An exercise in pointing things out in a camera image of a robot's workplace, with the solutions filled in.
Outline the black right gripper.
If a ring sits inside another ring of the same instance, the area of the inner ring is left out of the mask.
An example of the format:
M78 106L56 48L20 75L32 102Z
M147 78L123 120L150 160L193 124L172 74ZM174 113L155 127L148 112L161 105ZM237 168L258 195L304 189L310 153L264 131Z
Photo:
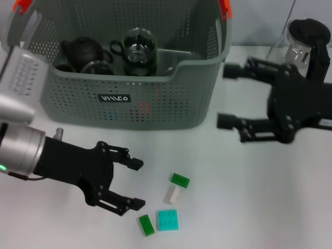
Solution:
M241 143L291 143L305 128L332 132L332 83L306 80L295 67L248 57L244 66L225 63L223 78L247 78L272 86L269 119L246 119L218 114L217 128L238 130Z

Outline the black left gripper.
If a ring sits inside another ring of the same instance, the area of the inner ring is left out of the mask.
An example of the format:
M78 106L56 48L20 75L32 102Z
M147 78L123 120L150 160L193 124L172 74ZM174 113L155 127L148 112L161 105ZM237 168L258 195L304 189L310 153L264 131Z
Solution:
M121 196L109 191L109 187L113 179L113 162L135 171L144 162L131 158L128 148L111 145L107 148L109 153L101 143L92 149L84 149L47 137L33 173L77 186L90 206L97 205L119 216L128 210L138 211L145 205L144 200Z

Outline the green two-stud brick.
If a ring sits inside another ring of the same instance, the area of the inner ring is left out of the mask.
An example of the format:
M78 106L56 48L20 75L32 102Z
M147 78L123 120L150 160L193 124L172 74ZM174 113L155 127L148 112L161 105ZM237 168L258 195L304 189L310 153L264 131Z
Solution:
M187 177L184 177L182 175L179 175L177 173L174 173L171 177L171 183L187 189L187 187L190 183L190 179Z
M146 237L155 233L155 229L151 223L151 220L147 214L139 217L140 225L143 229L143 233Z

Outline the white plastic brick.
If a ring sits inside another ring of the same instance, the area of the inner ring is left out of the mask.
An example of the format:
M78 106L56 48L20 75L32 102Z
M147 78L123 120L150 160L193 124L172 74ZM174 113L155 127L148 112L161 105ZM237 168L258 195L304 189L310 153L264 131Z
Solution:
M181 188L176 185L171 185L164 199L164 203L169 205L175 205L178 201L180 194Z

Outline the teal four-stud brick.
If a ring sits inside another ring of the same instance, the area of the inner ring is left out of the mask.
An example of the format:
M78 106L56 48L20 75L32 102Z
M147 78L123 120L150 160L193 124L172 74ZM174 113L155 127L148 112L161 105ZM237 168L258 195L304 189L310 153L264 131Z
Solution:
M159 231L173 231L179 229L177 210L158 211Z

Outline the grey perforated storage basket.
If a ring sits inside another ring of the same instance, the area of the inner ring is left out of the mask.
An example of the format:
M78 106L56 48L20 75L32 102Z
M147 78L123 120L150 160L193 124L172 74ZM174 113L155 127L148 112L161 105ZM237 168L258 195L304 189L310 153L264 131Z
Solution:
M2 48L21 47L44 56L49 70L37 99L58 122L129 130L180 130L200 125L221 64L229 53L231 21L218 0L33 0L26 13L11 11ZM153 76L128 76L109 45L133 28L157 39ZM63 40L90 37L113 56L116 75L83 74L67 61ZM163 76L169 67L174 71ZM134 122L129 109L149 102L150 121ZM117 110L117 121L102 110Z

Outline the glass teapot black lid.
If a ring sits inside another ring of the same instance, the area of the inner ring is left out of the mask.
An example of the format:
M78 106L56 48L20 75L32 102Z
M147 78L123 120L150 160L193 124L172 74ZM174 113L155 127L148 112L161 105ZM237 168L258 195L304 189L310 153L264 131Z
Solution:
M328 26L312 18L290 21L281 37L270 48L266 60L294 65L313 83L323 83L330 66Z

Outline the dark clay teapot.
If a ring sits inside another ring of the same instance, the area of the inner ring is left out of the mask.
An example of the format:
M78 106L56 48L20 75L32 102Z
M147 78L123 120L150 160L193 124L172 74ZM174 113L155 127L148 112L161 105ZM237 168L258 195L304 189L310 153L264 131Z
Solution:
M63 40L61 48L69 64L78 72L93 61L113 62L112 54L90 37L79 37L73 41Z

